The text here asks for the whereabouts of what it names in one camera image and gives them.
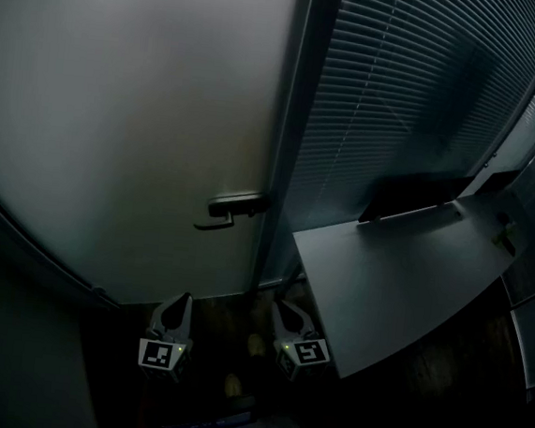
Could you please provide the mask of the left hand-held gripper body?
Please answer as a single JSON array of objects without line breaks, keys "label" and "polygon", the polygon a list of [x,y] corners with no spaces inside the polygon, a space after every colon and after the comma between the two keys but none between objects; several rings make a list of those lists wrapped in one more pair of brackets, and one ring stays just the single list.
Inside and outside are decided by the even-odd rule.
[{"label": "left hand-held gripper body", "polygon": [[171,384],[183,382],[191,363],[193,341],[148,328],[140,340],[138,366],[146,377]]}]

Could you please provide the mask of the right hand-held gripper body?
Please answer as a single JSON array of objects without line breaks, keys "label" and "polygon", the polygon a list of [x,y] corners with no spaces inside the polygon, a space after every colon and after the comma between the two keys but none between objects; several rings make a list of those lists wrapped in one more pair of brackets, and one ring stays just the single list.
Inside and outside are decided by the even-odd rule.
[{"label": "right hand-held gripper body", "polygon": [[302,383],[320,378],[331,361],[326,344],[316,332],[306,335],[276,333],[275,364],[289,382]]}]

